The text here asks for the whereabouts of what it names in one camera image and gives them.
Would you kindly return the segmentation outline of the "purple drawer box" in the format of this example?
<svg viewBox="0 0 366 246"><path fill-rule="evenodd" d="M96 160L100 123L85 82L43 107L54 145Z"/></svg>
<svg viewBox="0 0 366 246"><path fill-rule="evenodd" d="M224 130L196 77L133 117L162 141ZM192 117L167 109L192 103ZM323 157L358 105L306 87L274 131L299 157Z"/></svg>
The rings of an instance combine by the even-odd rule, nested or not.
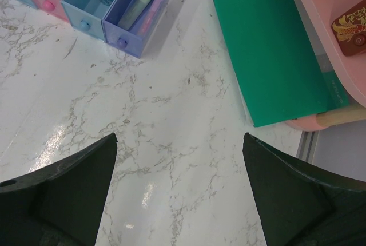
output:
<svg viewBox="0 0 366 246"><path fill-rule="evenodd" d="M117 26L121 17L135 1L136 0L114 0L106 14L106 17L102 20L102 25L107 44L134 57L140 58L169 0L162 1L162 4L153 18L151 26L143 37L140 37L137 34L153 3L153 0L150 1L129 30L124 30Z"/></svg>

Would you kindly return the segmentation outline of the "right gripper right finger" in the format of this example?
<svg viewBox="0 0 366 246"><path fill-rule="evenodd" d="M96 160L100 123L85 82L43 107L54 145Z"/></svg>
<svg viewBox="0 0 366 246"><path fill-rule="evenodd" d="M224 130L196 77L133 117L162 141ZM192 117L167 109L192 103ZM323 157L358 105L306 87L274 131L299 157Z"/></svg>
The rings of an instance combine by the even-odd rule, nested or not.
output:
<svg viewBox="0 0 366 246"><path fill-rule="evenodd" d="M365 182L246 133L243 156L267 245L365 245Z"/></svg>

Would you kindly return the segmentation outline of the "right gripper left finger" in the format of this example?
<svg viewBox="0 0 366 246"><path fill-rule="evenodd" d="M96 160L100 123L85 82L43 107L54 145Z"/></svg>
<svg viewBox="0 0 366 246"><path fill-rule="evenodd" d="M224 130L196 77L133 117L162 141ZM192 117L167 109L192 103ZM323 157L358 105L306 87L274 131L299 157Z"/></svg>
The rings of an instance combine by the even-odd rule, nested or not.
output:
<svg viewBox="0 0 366 246"><path fill-rule="evenodd" d="M117 156L114 133L1 182L1 245L94 245Z"/></svg>

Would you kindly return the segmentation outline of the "long green highlighter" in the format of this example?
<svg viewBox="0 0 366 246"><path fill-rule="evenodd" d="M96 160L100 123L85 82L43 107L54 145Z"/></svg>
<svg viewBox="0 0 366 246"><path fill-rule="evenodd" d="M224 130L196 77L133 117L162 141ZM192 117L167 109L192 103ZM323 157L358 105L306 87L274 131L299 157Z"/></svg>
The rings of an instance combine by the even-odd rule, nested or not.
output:
<svg viewBox="0 0 366 246"><path fill-rule="evenodd" d="M151 0L136 0L118 22L118 27L129 30Z"/></svg>

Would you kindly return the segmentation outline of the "pink highlighter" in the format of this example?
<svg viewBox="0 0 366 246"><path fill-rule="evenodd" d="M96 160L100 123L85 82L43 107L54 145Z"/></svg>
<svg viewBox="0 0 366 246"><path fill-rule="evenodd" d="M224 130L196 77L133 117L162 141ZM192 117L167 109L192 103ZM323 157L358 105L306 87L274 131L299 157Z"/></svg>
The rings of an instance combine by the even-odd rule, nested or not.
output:
<svg viewBox="0 0 366 246"><path fill-rule="evenodd" d="M148 31L149 27L152 24L153 18L155 16L155 14L157 13L158 8L162 4L162 1L163 0L153 0L153 3L138 31L138 34L137 34L138 36L143 37L146 34L146 32Z"/></svg>

